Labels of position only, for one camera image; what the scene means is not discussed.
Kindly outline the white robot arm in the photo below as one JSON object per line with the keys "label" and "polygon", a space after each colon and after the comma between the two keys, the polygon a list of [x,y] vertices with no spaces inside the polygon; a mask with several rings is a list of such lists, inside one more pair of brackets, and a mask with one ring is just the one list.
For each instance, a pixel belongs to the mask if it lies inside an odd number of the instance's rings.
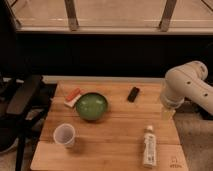
{"label": "white robot arm", "polygon": [[186,98],[196,103],[205,120],[213,120],[213,86],[205,79],[208,69],[201,61],[191,61],[169,69],[160,100],[168,110],[179,108]]}

